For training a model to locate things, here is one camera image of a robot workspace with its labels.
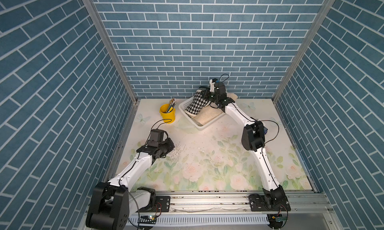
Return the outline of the black white patterned cloth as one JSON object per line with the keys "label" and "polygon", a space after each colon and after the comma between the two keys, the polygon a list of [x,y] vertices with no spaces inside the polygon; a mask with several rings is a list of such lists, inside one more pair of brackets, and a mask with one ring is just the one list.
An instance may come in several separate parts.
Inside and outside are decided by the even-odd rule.
{"label": "black white patterned cloth", "polygon": [[210,89],[208,87],[200,86],[195,92],[192,103],[186,107],[184,112],[190,117],[196,117],[203,108],[210,104],[209,99],[205,97],[209,93]]}

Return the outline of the beige knitted scarf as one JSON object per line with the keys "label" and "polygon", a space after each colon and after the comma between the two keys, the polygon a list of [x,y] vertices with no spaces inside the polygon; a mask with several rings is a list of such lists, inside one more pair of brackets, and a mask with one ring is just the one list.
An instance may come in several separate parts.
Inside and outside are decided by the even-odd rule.
{"label": "beige knitted scarf", "polygon": [[212,104],[212,107],[208,105],[203,108],[197,116],[194,117],[194,120],[198,126],[204,126],[221,114],[224,114],[224,112],[221,109],[217,109],[215,104]]}

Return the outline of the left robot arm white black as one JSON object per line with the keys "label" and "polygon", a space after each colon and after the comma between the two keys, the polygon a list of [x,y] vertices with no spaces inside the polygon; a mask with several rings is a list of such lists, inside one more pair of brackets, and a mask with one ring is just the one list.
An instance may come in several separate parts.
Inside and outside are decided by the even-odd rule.
{"label": "left robot arm white black", "polygon": [[158,206],[156,190],[140,187],[132,191],[141,175],[174,150],[168,133],[153,129],[146,143],[136,150],[133,160],[114,178],[99,182],[94,190],[86,218],[86,227],[96,230],[122,230],[130,216]]}

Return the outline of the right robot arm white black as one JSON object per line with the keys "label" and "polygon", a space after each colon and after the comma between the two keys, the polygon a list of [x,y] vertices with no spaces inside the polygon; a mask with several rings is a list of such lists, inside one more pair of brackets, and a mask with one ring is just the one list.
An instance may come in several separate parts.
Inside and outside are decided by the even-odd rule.
{"label": "right robot arm white black", "polygon": [[264,208],[270,211],[284,207],[290,211],[290,204],[284,188],[273,173],[266,151],[265,127],[260,120],[253,119],[244,113],[235,100],[227,96],[225,84],[218,79],[210,80],[210,89],[203,94],[204,98],[214,102],[225,114],[232,117],[243,128],[242,145],[255,158],[261,176]]}

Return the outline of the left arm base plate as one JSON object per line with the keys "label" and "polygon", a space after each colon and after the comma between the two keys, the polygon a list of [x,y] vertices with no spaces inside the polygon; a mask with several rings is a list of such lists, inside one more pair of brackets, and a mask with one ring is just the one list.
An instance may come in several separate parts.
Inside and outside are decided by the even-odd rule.
{"label": "left arm base plate", "polygon": [[139,210],[140,213],[155,213],[158,214],[168,213],[171,205],[170,196],[157,196],[155,200],[150,200],[150,203],[147,207],[143,207]]}

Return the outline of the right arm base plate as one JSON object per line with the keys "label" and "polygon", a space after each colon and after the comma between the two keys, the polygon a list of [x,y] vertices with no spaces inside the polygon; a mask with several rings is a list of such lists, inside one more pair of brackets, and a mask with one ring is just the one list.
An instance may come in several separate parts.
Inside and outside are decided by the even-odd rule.
{"label": "right arm base plate", "polygon": [[248,196],[252,212],[291,211],[287,196],[265,196],[252,194]]}

